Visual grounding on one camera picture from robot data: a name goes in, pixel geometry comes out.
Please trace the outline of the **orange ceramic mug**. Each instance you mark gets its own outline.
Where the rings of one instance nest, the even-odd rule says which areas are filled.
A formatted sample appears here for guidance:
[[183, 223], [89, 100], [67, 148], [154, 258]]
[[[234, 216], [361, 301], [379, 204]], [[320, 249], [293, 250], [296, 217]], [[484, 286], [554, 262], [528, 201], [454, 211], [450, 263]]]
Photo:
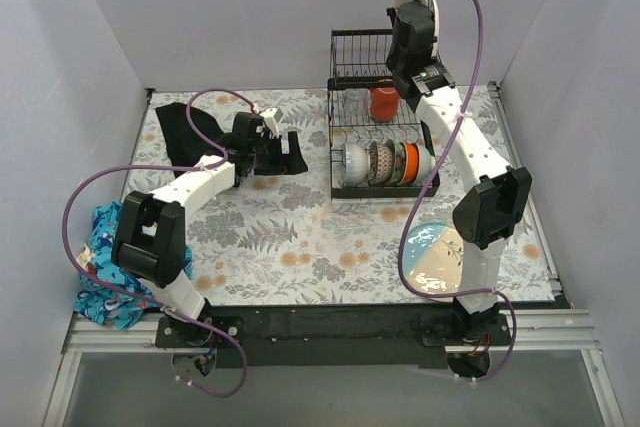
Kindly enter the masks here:
[[370, 116], [379, 122], [392, 121], [398, 112], [399, 94], [393, 87], [372, 88], [370, 90]]

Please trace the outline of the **cream pink bowl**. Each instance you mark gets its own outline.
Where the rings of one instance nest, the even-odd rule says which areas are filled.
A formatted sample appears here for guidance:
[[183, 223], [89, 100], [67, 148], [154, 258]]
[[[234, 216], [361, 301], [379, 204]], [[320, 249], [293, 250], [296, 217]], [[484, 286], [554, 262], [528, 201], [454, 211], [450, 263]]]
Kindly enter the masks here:
[[355, 187], [362, 184], [369, 175], [370, 159], [367, 150], [359, 144], [345, 142], [342, 147], [344, 184]]

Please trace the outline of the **blue striped white plate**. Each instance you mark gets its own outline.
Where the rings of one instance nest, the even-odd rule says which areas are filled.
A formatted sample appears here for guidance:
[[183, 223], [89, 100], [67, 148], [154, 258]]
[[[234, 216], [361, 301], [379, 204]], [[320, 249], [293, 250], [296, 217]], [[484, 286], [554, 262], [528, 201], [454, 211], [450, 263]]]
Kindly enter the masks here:
[[429, 0], [434, 16], [434, 41], [432, 45], [431, 58], [439, 58], [439, 41], [440, 41], [440, 15], [437, 0]]

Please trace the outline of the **blue patterned dark bowl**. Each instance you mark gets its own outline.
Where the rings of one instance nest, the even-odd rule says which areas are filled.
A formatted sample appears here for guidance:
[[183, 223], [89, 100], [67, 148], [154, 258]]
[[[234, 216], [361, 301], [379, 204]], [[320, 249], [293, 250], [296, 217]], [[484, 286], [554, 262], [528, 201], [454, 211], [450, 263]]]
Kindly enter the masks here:
[[391, 153], [384, 143], [371, 142], [369, 144], [370, 171], [368, 174], [370, 185], [383, 185], [391, 174]]

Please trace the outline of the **beige and blue plate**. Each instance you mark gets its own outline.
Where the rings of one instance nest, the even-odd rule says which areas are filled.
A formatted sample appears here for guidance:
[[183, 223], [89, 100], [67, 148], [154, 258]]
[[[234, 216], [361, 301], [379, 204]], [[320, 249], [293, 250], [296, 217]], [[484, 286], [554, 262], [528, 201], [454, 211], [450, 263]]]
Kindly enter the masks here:
[[452, 225], [440, 221], [416, 224], [402, 245], [401, 281], [404, 284], [429, 294], [458, 291], [464, 245]]

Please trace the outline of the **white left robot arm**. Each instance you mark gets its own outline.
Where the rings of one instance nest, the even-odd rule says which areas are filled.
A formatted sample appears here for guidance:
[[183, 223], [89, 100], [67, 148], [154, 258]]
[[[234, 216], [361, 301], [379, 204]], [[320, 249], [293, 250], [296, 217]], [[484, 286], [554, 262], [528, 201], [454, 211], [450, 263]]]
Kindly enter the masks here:
[[236, 114], [232, 130], [218, 141], [227, 158], [204, 155], [193, 171], [150, 193], [134, 191], [122, 203], [111, 261], [146, 286], [155, 300], [173, 311], [173, 317], [185, 315], [178, 334], [190, 346], [205, 345], [213, 324], [201, 314], [205, 299], [184, 271], [187, 223], [218, 194], [239, 186], [251, 174], [308, 171], [298, 135], [290, 131], [282, 139], [281, 118], [277, 108]]

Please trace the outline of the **white bowl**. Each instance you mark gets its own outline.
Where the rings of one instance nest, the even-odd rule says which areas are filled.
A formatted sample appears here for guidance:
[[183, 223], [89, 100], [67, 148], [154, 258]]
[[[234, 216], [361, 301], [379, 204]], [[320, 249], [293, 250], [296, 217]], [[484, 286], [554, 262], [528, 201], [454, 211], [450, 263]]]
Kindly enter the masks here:
[[422, 144], [415, 143], [418, 151], [418, 171], [414, 180], [415, 184], [421, 184], [426, 180], [436, 165], [434, 156]]

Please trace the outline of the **black wire dish rack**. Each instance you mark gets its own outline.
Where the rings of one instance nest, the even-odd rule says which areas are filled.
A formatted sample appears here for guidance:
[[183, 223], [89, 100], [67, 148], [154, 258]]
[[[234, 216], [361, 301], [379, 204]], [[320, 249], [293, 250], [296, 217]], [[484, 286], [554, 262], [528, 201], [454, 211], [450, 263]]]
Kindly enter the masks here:
[[[327, 113], [329, 124], [330, 185], [334, 200], [395, 199], [416, 197], [422, 184], [399, 186], [370, 185], [363, 182], [355, 187], [344, 184], [342, 147], [353, 142], [366, 148], [371, 142], [419, 143], [434, 152], [429, 128], [416, 120], [405, 101], [399, 102], [396, 117], [379, 122], [370, 116], [370, 90], [391, 87], [391, 73], [386, 57], [392, 40], [387, 29], [334, 29], [330, 42], [330, 74], [327, 80]], [[350, 123], [343, 109], [346, 89], [364, 88], [369, 92], [366, 111]]]

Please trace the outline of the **orange bowl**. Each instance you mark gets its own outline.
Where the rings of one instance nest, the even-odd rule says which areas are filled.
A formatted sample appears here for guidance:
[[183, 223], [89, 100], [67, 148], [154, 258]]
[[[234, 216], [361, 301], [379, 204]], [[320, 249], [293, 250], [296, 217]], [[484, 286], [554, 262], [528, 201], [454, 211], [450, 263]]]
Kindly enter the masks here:
[[402, 185], [412, 184], [419, 171], [419, 151], [415, 144], [404, 142], [405, 148], [405, 171], [401, 179]]

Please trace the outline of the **green celadon bowl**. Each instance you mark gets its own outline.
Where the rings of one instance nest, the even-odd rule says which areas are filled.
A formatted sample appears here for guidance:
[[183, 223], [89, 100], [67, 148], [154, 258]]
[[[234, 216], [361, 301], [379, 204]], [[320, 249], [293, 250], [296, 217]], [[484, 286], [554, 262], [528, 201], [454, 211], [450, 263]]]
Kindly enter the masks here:
[[394, 146], [394, 143], [395, 143], [395, 142], [396, 142], [396, 141], [393, 141], [393, 140], [391, 140], [391, 139], [388, 139], [388, 140], [385, 142], [385, 145], [386, 145], [386, 147], [389, 149], [389, 151], [390, 151], [390, 153], [391, 153], [391, 157], [392, 157], [392, 161], [391, 161], [391, 174], [390, 174], [390, 176], [389, 176], [388, 180], [385, 182], [385, 184], [386, 184], [387, 186], [397, 185], [397, 184], [395, 184], [395, 181], [392, 179], [392, 177], [393, 177], [393, 173], [394, 173], [394, 163], [395, 163], [395, 156], [394, 156], [394, 154], [395, 154], [395, 146]]

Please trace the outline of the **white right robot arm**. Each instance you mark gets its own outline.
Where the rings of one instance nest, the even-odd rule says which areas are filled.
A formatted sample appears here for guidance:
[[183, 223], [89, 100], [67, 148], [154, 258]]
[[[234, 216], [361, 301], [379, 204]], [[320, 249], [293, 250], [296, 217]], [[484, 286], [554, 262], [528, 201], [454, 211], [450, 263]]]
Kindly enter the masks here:
[[497, 322], [501, 257], [523, 217], [532, 177], [503, 158], [467, 117], [466, 100], [434, 52], [434, 6], [409, 0], [387, 14], [392, 43], [386, 66], [394, 86], [421, 124], [448, 136], [441, 157], [453, 163], [465, 192], [452, 213], [463, 240], [461, 283], [451, 314], [435, 327], [447, 337], [475, 344]]

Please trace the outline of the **clear faceted glass tumbler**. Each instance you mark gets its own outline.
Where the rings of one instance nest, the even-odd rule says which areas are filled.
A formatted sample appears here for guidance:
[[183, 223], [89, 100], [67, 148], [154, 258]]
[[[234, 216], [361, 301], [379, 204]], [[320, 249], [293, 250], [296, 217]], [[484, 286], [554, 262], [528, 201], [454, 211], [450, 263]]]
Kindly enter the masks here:
[[369, 92], [364, 88], [350, 88], [344, 91], [343, 109], [345, 117], [350, 123], [354, 122], [354, 118], [360, 116], [366, 111], [369, 100]]

